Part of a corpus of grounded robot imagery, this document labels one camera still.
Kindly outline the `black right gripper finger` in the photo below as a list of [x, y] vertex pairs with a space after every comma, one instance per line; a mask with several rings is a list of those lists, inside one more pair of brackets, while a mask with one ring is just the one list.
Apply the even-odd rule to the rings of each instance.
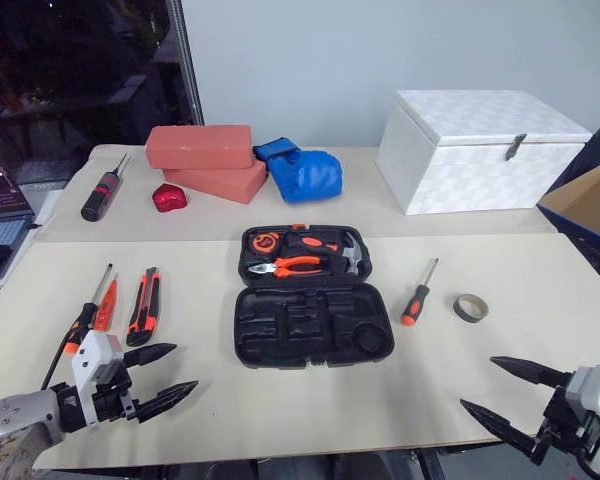
[[523, 453], [532, 463], [542, 463], [535, 454], [536, 441], [533, 437], [516, 429], [509, 420], [483, 406], [464, 399], [460, 399], [459, 402], [469, 415], [492, 435]]
[[551, 388], [566, 387], [573, 376], [572, 372], [561, 372], [530, 360], [509, 356], [492, 356], [490, 361], [522, 380]]

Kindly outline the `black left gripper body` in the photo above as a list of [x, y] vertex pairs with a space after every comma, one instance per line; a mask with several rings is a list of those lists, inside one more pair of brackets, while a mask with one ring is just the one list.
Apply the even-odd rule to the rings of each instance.
[[131, 385], [132, 381], [125, 367], [118, 367], [108, 382], [96, 385], [92, 399], [99, 422], [119, 418], [132, 420], [137, 417], [138, 401], [129, 393]]

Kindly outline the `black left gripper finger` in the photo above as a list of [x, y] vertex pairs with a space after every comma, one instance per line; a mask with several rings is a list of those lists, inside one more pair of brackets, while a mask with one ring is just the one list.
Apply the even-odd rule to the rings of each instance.
[[153, 399], [138, 403], [135, 407], [135, 418], [143, 423], [177, 405], [186, 398], [196, 387], [198, 381], [183, 382], [160, 391]]
[[173, 343], [156, 343], [129, 350], [124, 353], [122, 363], [126, 369], [152, 363], [177, 348]]

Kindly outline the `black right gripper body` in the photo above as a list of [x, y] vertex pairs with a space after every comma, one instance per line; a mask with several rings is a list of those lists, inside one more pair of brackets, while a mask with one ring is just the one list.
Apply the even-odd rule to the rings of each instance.
[[550, 447], [572, 454], [588, 465], [600, 445], [600, 418], [593, 411], [577, 413], [562, 386], [555, 389], [544, 410], [544, 421], [535, 437], [531, 461], [540, 465]]

